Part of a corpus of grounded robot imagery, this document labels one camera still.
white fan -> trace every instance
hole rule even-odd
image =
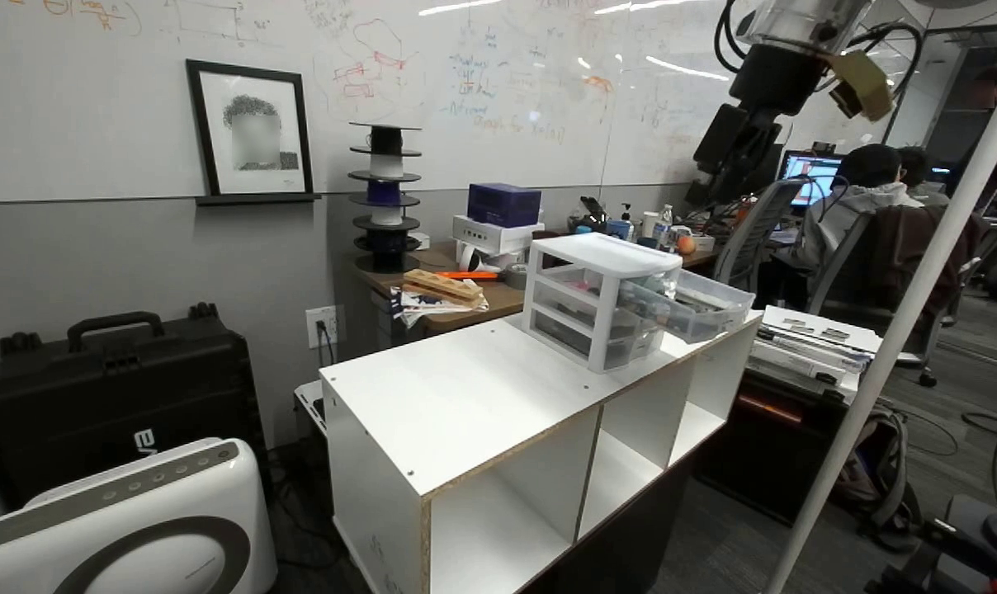
[[[278,577],[254,453],[199,439],[0,519],[0,594],[259,594]]]

computer monitor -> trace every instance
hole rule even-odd
[[[840,176],[842,156],[819,153],[787,153],[781,179],[809,179],[802,191],[792,198],[792,209],[809,209],[833,194],[833,181]]]

floor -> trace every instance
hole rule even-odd
[[[909,478],[925,515],[941,515],[950,494],[994,503],[990,455],[997,439],[961,419],[969,408],[997,412],[997,304],[969,296],[953,327],[937,331],[930,365],[935,388],[918,386],[916,370],[895,370],[885,403],[911,427]],[[280,551],[278,594],[371,592],[346,562],[334,527],[313,527],[312,444],[280,453],[274,478],[274,539]],[[789,527],[690,483],[654,594],[760,594],[784,555]],[[855,535],[855,519],[827,507],[789,594],[859,594],[885,563],[905,558]]]

gray wall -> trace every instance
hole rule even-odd
[[[674,189],[550,189],[546,220],[565,227],[580,194],[610,210],[674,201]],[[451,239],[465,191],[423,191],[412,213],[432,242]],[[71,322],[119,309],[186,317],[211,300],[250,343],[265,437],[309,437],[290,388],[313,381],[304,309],[361,300],[340,288],[336,260],[355,250],[362,205],[332,194],[304,209],[208,209],[196,201],[43,201],[0,205],[0,338],[33,331],[61,340]]]

whiteboard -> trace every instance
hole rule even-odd
[[[318,191],[349,122],[423,126],[423,189],[686,179],[726,100],[715,0],[0,0],[0,201],[201,194],[186,58],[304,77]]]

